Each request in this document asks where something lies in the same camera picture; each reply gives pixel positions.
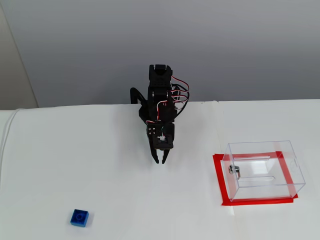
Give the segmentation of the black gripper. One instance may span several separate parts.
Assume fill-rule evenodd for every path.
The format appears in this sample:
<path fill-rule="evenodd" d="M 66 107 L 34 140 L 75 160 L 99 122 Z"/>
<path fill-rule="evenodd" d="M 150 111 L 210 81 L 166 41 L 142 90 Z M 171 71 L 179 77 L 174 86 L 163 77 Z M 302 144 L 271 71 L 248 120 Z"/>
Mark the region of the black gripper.
<path fill-rule="evenodd" d="M 164 136 L 171 136 L 172 140 L 175 139 L 175 125 L 173 123 L 165 124 L 161 121 L 146 121 L 146 134 L 149 138 L 149 147 L 151 156 L 154 159 L 156 164 L 159 164 L 159 159 L 157 155 L 157 150 L 154 148 L 153 143 L 153 135 L 164 135 Z M 170 152 L 170 148 L 162 149 L 163 156 L 162 156 L 162 164 L 164 164 L 167 160 L 167 157 Z"/>

